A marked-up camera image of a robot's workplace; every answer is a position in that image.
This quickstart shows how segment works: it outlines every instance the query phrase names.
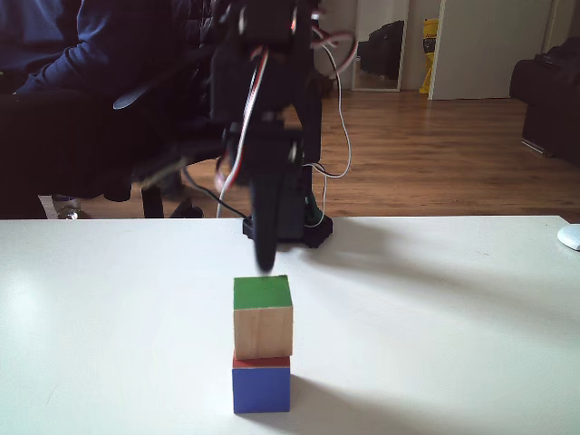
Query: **white door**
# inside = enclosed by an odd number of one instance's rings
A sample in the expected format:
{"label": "white door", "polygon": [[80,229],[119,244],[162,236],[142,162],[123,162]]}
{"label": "white door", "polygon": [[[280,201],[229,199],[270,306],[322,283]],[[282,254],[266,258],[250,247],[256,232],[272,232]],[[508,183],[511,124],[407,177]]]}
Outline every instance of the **white door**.
{"label": "white door", "polygon": [[552,0],[443,0],[432,100],[507,98],[516,63],[542,52]]}

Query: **person's arm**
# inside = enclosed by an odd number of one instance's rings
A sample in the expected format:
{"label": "person's arm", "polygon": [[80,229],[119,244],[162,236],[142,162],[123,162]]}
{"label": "person's arm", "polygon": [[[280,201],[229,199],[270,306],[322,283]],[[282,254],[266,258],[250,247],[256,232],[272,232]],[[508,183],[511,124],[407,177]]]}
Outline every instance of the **person's arm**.
{"label": "person's arm", "polygon": [[79,43],[18,93],[74,89],[117,98],[136,84],[155,38],[155,0],[82,0]]}

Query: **black sofa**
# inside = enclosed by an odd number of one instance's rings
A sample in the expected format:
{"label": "black sofa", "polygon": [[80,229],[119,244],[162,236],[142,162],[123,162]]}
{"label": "black sofa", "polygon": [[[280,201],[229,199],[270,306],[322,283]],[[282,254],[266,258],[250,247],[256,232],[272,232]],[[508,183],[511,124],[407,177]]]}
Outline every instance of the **black sofa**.
{"label": "black sofa", "polygon": [[523,142],[580,166],[580,37],[519,62],[510,94],[528,105]]}

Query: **person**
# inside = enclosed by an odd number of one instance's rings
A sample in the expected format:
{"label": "person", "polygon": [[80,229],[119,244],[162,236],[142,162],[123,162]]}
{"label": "person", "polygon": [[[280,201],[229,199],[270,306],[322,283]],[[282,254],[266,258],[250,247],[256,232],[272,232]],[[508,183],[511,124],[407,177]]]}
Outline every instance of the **person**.
{"label": "person", "polygon": [[38,195],[99,196],[103,174],[160,151],[140,112],[112,103],[176,62],[190,11],[189,0],[0,0],[0,218],[45,218]]}

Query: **wooden block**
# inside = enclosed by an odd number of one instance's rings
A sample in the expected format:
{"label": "wooden block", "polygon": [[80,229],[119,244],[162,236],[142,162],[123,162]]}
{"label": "wooden block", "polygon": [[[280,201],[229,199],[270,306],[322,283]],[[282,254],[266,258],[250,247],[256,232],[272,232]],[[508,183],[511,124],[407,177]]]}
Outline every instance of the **wooden block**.
{"label": "wooden block", "polygon": [[246,360],[292,355],[293,314],[287,276],[236,278],[236,358]]}
{"label": "wooden block", "polygon": [[289,412],[290,358],[240,361],[232,367],[234,413]]}

